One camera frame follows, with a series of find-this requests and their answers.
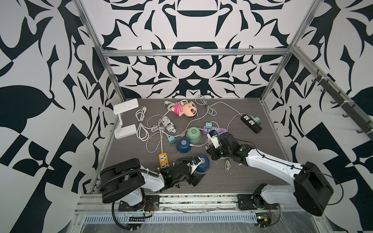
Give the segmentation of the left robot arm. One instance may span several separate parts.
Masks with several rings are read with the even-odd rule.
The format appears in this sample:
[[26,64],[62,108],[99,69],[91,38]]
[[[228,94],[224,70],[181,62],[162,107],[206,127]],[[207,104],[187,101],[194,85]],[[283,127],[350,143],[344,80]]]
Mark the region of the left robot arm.
[[138,210],[145,205],[145,190],[163,192],[183,181],[196,186],[209,170],[209,159],[204,155],[182,157],[171,167],[150,171],[133,158],[107,167],[100,172],[97,190],[104,204],[123,201],[129,209]]

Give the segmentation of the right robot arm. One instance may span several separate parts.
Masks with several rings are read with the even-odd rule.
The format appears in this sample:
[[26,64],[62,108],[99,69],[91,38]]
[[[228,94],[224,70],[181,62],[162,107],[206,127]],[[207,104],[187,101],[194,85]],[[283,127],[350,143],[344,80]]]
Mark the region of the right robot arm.
[[212,145],[207,153],[212,160],[230,158],[247,167],[256,168],[276,176],[286,185],[262,183],[240,209],[264,209],[271,204],[297,205],[314,216],[322,216],[334,193],[327,175],[311,162],[293,163],[260,151],[253,142],[236,140],[232,134],[207,134]]

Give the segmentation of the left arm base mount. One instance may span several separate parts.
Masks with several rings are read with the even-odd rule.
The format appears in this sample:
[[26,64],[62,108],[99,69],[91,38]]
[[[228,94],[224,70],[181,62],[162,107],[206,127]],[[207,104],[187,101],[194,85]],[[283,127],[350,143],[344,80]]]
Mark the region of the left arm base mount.
[[134,206],[130,206],[128,203],[124,201],[120,201],[118,210],[120,212],[135,212],[139,210],[151,212],[151,211],[158,209],[159,201],[160,201],[159,195],[147,195],[143,197],[143,200],[140,203]]

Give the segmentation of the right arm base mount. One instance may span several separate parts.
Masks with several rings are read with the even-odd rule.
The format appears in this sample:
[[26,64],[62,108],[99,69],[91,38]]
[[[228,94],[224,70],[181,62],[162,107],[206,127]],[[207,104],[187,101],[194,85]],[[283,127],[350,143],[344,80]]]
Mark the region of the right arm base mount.
[[278,204],[268,204],[260,195],[238,194],[240,210],[278,210]]

